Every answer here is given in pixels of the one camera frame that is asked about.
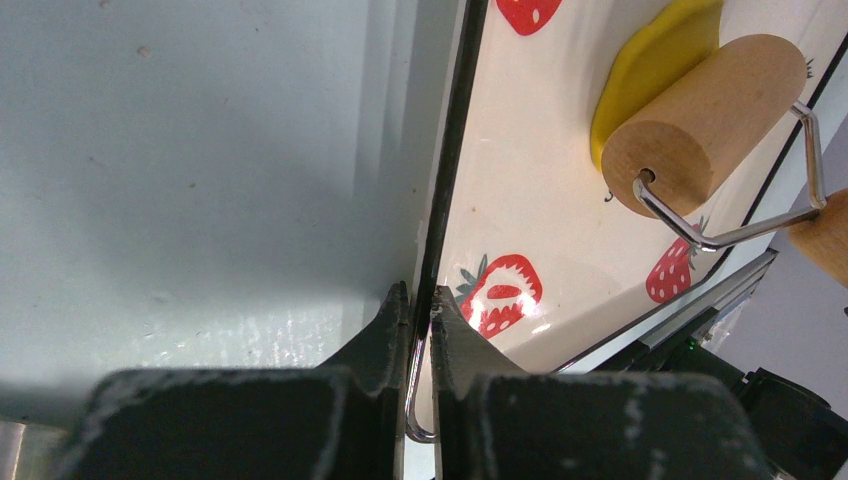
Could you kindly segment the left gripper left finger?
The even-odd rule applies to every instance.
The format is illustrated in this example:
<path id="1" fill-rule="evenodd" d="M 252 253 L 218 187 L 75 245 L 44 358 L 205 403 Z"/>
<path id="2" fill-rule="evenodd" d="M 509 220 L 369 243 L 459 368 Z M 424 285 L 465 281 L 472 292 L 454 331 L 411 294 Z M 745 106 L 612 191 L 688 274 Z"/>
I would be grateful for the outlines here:
<path id="1" fill-rule="evenodd" d="M 138 368 L 104 377 L 53 479 L 398 479 L 411 337 L 404 283 L 312 368 Z"/>

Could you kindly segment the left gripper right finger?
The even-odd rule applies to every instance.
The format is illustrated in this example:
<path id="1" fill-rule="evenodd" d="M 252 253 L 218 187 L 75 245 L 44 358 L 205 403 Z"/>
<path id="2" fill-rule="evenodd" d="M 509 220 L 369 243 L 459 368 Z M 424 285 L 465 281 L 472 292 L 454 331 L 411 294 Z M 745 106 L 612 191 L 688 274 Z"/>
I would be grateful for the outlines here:
<path id="1" fill-rule="evenodd" d="M 700 374 L 531 374 L 432 298 L 440 479 L 767 479 L 744 411 Z"/>

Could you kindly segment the strawberry print tray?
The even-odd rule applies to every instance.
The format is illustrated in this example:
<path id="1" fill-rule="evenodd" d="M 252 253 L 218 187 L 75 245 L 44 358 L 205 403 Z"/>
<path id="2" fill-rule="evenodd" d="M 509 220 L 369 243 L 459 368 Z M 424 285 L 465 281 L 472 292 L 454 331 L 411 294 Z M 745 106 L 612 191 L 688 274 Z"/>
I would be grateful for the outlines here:
<path id="1" fill-rule="evenodd" d="M 682 286 L 645 282 L 673 244 L 611 197 L 590 158 L 597 101 L 621 46 L 661 1 L 472 1 L 448 116 L 456 171 L 436 282 L 470 325 L 531 372 L 588 371 L 620 331 L 644 332 L 758 256 L 768 237 L 696 256 Z"/>

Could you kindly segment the yellow dough piece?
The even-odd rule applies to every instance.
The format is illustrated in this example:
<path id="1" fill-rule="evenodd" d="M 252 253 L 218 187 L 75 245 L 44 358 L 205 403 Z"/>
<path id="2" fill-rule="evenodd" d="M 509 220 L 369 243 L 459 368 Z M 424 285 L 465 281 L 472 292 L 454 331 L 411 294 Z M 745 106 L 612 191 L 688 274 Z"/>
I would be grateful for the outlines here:
<path id="1" fill-rule="evenodd" d="M 602 169 L 611 134 L 719 46 L 722 1 L 672 1 L 619 50 L 600 94 L 589 133 Z"/>

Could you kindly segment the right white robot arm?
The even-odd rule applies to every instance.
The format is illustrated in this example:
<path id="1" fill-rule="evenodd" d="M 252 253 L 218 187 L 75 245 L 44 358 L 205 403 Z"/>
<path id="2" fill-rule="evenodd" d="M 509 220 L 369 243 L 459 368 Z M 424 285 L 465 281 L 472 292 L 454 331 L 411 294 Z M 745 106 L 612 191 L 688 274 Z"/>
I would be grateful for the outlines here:
<path id="1" fill-rule="evenodd" d="M 701 344 L 683 327 L 651 346 L 632 342 L 599 371 L 698 373 L 718 379 L 743 406 L 776 472 L 791 479 L 833 479 L 847 462 L 847 420 L 813 391 L 764 368 L 747 373 Z"/>

